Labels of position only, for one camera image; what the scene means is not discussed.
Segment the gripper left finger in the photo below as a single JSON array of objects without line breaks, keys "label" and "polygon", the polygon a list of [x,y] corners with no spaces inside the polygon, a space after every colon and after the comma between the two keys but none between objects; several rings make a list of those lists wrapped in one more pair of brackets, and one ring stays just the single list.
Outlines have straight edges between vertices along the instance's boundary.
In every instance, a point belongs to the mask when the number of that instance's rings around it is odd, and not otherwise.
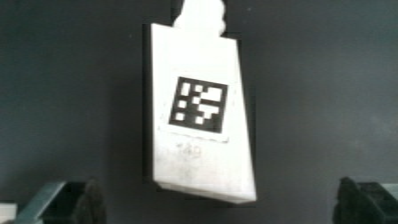
[{"label": "gripper left finger", "polygon": [[14,224],[107,224],[107,206],[98,181],[45,184],[16,216]]}]

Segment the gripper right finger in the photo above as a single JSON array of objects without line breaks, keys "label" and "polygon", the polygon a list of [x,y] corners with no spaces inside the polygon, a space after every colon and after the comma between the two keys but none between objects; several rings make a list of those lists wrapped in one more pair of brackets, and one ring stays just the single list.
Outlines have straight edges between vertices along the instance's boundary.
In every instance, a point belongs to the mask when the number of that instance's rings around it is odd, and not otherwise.
[{"label": "gripper right finger", "polygon": [[398,224],[398,183],[341,179],[332,224]]}]

